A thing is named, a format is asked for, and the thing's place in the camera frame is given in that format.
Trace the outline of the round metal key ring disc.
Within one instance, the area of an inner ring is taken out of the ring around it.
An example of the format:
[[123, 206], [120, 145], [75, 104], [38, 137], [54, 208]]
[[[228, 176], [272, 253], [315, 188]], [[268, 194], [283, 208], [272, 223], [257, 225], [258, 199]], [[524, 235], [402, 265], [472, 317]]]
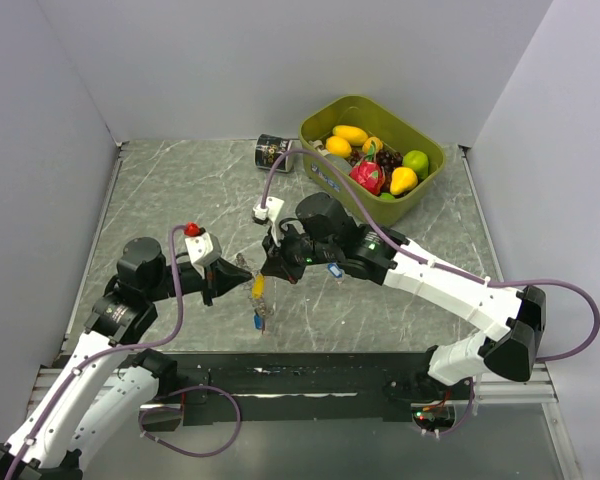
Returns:
[[264, 333], [275, 316], [273, 283], [252, 265], [242, 253], [237, 253], [235, 260], [238, 267], [252, 274], [252, 279], [245, 284], [245, 288], [248, 291], [248, 298], [254, 312], [254, 327]]

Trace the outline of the yellow tag key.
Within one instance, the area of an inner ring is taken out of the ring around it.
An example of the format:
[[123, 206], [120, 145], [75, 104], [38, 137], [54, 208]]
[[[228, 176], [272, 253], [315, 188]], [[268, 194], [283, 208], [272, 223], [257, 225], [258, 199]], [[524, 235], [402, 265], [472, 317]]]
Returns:
[[254, 300], [262, 299], [265, 292], [266, 280], [262, 274], [257, 274], [251, 288], [251, 297]]

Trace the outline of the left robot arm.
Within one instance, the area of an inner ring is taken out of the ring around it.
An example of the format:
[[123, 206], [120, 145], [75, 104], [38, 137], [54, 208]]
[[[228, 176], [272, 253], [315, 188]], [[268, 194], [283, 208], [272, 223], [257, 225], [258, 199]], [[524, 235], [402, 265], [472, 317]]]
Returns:
[[185, 240], [187, 261], [151, 237], [129, 241], [74, 352], [24, 424], [0, 443], [0, 479], [80, 479], [98, 450], [143, 404], [171, 399], [177, 362], [141, 339], [156, 304], [200, 293], [205, 305], [252, 280], [224, 260], [215, 236]]

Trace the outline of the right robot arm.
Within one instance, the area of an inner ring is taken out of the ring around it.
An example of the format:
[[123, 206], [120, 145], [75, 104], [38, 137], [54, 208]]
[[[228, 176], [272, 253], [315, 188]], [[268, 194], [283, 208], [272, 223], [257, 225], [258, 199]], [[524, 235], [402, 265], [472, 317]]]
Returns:
[[470, 280], [402, 234], [356, 223], [326, 193], [297, 205], [299, 228], [281, 218], [283, 205], [268, 197], [252, 211], [254, 221], [269, 228], [262, 243], [264, 276], [295, 284], [306, 267], [334, 264], [353, 278], [423, 298], [476, 328], [465, 339], [427, 350], [416, 376], [424, 396], [439, 398], [459, 381], [484, 373], [516, 382], [530, 379], [545, 326], [541, 289], [494, 288], [487, 279]]

